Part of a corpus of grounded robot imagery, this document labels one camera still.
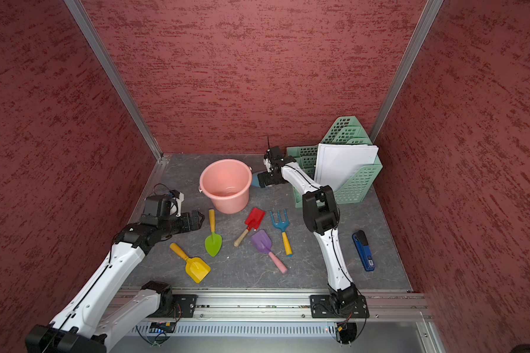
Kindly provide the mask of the yellow plastic scoop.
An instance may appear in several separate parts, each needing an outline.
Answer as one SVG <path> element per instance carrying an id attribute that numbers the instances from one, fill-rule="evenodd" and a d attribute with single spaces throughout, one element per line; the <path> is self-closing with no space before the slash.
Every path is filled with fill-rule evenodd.
<path id="1" fill-rule="evenodd" d="M 169 248 L 185 261 L 185 271 L 196 283 L 201 283 L 211 272 L 210 266 L 199 257 L 189 257 L 176 243 L 171 243 Z"/>

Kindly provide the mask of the red shovel wooden handle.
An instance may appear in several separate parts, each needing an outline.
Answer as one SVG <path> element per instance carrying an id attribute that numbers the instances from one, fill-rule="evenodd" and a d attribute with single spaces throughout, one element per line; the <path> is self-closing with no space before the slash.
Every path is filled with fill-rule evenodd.
<path id="1" fill-rule="evenodd" d="M 246 221 L 244 222 L 247 226 L 246 230 L 235 240 L 234 242 L 235 247 L 238 247 L 241 244 L 241 242 L 244 240 L 244 238 L 247 236 L 250 230 L 259 228 L 264 216 L 265 216 L 264 210 L 261 210 L 257 207 L 254 207 L 251 210 L 250 215 L 247 217 Z"/>

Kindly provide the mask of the blue fork rake yellow handle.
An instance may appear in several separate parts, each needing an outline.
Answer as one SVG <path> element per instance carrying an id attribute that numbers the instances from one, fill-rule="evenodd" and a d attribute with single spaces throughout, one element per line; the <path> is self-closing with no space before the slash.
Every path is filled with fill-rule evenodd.
<path id="1" fill-rule="evenodd" d="M 283 238 L 284 250 L 285 250 L 286 256 L 287 257 L 293 256 L 291 244 L 289 242 L 288 235 L 286 233 L 286 229 L 290 225 L 287 209 L 284 210 L 284 214 L 281 214 L 281 212 L 278 211 L 277 215 L 275 216 L 274 213 L 270 211 L 269 215 L 272 220 L 272 225 L 274 226 L 274 228 L 281 231 L 281 236 Z"/>

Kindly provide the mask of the purple shovel pink handle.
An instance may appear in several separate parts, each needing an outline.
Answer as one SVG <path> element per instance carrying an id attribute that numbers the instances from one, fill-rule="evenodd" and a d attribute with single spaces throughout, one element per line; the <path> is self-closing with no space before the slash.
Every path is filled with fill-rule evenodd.
<path id="1" fill-rule="evenodd" d="M 273 261 L 273 263 L 275 263 L 276 267 L 282 274 L 287 273 L 287 267 L 272 252 L 272 241 L 264 229 L 257 231 L 250 240 L 260 253 L 267 254 L 269 256 L 269 258 Z"/>

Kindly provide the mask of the teal pink spray bottle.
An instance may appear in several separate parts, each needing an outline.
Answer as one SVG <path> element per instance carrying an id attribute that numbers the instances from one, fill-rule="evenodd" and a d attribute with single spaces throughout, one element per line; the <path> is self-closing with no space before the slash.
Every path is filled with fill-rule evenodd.
<path id="1" fill-rule="evenodd" d="M 252 181 L 251 185 L 256 188 L 265 188 L 266 184 L 263 181 L 263 174 L 262 173 L 254 173 L 252 175 Z"/>

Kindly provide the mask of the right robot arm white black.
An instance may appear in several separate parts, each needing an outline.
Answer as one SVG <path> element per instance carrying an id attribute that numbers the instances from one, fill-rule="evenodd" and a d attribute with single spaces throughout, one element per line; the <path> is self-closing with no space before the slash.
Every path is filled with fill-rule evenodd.
<path id="1" fill-rule="evenodd" d="M 302 196 L 304 223 L 318 241 L 325 261 L 331 310 L 338 315 L 348 313 L 359 302 L 359 291 L 339 245 L 340 211 L 334 191 L 313 181 L 294 157 L 284 156 L 278 146 L 266 150 L 264 165 L 266 171 L 256 176 L 261 188 L 288 183 Z"/>

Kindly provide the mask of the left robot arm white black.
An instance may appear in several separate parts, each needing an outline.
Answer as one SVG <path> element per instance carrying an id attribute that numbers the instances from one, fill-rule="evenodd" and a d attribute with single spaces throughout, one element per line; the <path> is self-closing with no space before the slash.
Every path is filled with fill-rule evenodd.
<path id="1" fill-rule="evenodd" d="M 127 304 L 109 316 L 109 304 L 122 284 L 160 242 L 199 230 L 205 216 L 184 212 L 184 195 L 176 190 L 147 197 L 137 223 L 115 235 L 102 264 L 72 301 L 47 325 L 35 325 L 25 339 L 28 352 L 109 352 L 144 319 L 190 314 L 174 299 L 172 287 L 149 281 Z"/>

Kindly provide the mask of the pink plastic bucket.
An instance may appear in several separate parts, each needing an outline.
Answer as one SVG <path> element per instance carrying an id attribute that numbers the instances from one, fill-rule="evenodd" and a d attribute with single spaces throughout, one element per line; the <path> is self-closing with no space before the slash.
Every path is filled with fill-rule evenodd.
<path id="1" fill-rule="evenodd" d="M 247 206 L 252 179 L 250 167 L 245 163 L 218 160 L 204 169 L 199 188 L 220 213 L 234 214 Z"/>

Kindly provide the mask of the white paper stack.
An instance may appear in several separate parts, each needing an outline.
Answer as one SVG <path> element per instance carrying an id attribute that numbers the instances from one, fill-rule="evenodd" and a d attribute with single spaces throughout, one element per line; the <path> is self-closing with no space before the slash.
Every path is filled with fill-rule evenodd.
<path id="1" fill-rule="evenodd" d="M 314 180 L 338 191 L 360 168 L 372 166 L 377 154 L 377 146 L 319 144 Z"/>

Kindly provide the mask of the green mesh file organizer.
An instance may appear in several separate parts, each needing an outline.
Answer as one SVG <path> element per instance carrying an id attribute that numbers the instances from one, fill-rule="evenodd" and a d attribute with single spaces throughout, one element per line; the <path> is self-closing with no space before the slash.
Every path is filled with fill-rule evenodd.
<path id="1" fill-rule="evenodd" d="M 342 116 L 335 120 L 319 144 L 374 146 L 366 130 L 355 116 Z M 286 149 L 287 154 L 296 159 L 301 169 L 313 181 L 319 144 L 292 146 Z M 338 191 L 334 191 L 337 203 L 354 204 L 362 202 L 382 169 L 383 166 L 377 155 L 372 166 L 360 168 Z"/>

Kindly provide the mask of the blue black stapler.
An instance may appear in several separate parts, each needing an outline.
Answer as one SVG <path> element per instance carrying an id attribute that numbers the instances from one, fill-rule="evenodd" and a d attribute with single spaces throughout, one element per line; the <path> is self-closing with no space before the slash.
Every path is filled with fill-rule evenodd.
<path id="1" fill-rule="evenodd" d="M 365 271 L 373 272 L 375 270 L 375 263 L 372 258 L 372 252 L 370 250 L 365 232 L 363 230 L 359 230 L 353 233 L 352 239 Z"/>

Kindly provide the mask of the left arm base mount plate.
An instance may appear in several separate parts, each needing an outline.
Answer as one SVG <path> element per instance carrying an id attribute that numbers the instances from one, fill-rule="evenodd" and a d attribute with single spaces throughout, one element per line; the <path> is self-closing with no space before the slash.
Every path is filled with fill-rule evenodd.
<path id="1" fill-rule="evenodd" d="M 173 295 L 163 300 L 160 317 L 175 319 L 190 319 L 194 315 L 198 296 L 194 294 Z"/>

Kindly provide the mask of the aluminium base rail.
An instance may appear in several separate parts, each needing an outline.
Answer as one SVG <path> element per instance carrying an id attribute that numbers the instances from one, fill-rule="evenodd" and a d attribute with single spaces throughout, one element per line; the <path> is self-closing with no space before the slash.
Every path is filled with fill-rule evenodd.
<path id="1" fill-rule="evenodd" d="M 338 319 L 312 316 L 311 296 L 321 290 L 178 288 L 197 296 L 172 333 L 151 319 L 133 326 L 115 352 L 444 352 L 424 294 L 364 291 L 368 319 L 350 319 L 359 337 L 337 342 Z"/>

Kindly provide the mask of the aluminium corner post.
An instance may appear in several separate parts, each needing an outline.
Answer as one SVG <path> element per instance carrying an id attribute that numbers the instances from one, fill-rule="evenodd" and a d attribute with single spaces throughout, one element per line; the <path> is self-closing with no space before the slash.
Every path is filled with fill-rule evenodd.
<path id="1" fill-rule="evenodd" d="M 96 31 L 82 2 L 78 0 L 64 0 L 63 2 L 65 3 L 66 7 L 68 7 L 73 19 L 80 28 L 80 31 L 87 40 L 97 60 L 100 62 L 102 68 L 107 74 L 108 79 L 115 88 L 120 100 L 122 100 L 122 103 L 126 107 L 135 125 L 138 127 L 139 132 L 141 133 L 151 152 L 158 162 L 161 161 L 163 159 L 164 153 L 162 152 L 162 149 L 159 147 L 159 144 L 145 122 L 138 105 L 135 103 L 131 92 L 128 90 L 125 81 L 120 75 L 108 50 L 103 44 L 102 39 Z"/>
<path id="2" fill-rule="evenodd" d="M 401 88 L 403 87 L 406 78 L 423 46 L 423 43 L 436 19 L 440 8 L 443 5 L 443 0 L 428 0 L 425 7 L 420 15 L 418 23 L 415 27 L 414 32 L 409 40 L 400 64 L 395 72 L 393 80 L 390 84 L 387 95 L 382 102 L 381 108 L 378 111 L 378 115 L 375 119 L 375 123 L 370 131 L 370 139 L 373 143 L 376 142 L 379 134 L 382 131 L 384 123 L 386 122 L 393 104 L 397 99 Z"/>

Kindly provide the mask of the left aluminium corner post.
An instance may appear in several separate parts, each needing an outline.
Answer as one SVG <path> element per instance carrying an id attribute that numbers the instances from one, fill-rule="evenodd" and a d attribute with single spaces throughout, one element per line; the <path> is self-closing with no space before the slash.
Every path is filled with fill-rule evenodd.
<path id="1" fill-rule="evenodd" d="M 120 100 L 122 100 L 122 103 L 126 107 L 135 125 L 138 127 L 139 132 L 141 133 L 151 152 L 158 162 L 161 161 L 163 159 L 164 153 L 162 152 L 162 149 L 159 147 L 159 144 L 145 122 L 138 105 L 135 103 L 131 92 L 128 90 L 125 81 L 120 75 L 108 50 L 103 44 L 102 39 L 96 31 L 82 2 L 78 0 L 64 0 L 63 2 L 65 3 L 66 7 L 68 7 L 73 19 L 80 28 L 80 31 L 87 40 L 97 60 L 100 62 L 102 68 L 107 74 L 108 79 L 115 88 Z"/>

